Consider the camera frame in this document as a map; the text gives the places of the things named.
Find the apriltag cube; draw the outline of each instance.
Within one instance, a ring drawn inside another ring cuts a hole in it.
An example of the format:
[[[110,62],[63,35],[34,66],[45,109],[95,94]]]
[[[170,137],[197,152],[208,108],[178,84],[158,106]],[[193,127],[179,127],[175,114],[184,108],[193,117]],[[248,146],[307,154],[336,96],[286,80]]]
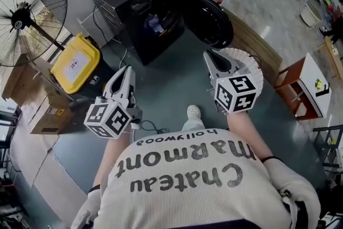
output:
[[[91,104],[84,125],[97,136],[119,138],[132,117],[119,102]]]
[[[251,109],[257,98],[257,88],[252,75],[218,78],[215,100],[230,114]]]

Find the round black door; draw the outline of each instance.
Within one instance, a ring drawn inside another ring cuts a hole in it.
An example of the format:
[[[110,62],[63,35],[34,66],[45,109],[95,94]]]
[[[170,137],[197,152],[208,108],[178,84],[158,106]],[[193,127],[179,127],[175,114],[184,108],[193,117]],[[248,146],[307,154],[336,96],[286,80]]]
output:
[[[186,27],[202,42],[218,49],[232,42],[231,21],[213,0],[186,0],[182,13]]]

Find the sneaker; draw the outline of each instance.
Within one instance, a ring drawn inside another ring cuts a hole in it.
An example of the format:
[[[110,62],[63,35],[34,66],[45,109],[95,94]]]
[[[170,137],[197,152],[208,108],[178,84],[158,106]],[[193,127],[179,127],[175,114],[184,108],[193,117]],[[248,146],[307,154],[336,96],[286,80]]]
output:
[[[323,31],[320,27],[318,27],[318,31],[319,31],[320,35],[321,35],[322,37],[324,37],[324,31]]]
[[[188,117],[188,119],[191,118],[192,116],[195,116],[198,119],[202,118],[202,113],[201,113],[199,107],[196,106],[196,105],[190,105],[187,108],[187,117]]]

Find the round woven basket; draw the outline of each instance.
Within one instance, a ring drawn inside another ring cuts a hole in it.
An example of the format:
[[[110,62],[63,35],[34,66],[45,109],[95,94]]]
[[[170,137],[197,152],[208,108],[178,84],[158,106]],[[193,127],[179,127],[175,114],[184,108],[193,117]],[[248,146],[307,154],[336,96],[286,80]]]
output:
[[[258,65],[257,61],[246,51],[242,51],[236,48],[224,48],[220,50],[222,53],[237,60],[241,66],[240,73],[250,73],[257,85],[257,96],[262,93],[263,88],[263,73]]]

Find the yellow trash bin lid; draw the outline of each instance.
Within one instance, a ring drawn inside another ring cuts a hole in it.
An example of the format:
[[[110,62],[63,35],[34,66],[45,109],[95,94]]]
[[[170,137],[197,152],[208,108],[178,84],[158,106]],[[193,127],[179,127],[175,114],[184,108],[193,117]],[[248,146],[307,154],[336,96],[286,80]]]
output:
[[[100,61],[100,51],[78,34],[59,55],[51,73],[68,94],[77,93]]]

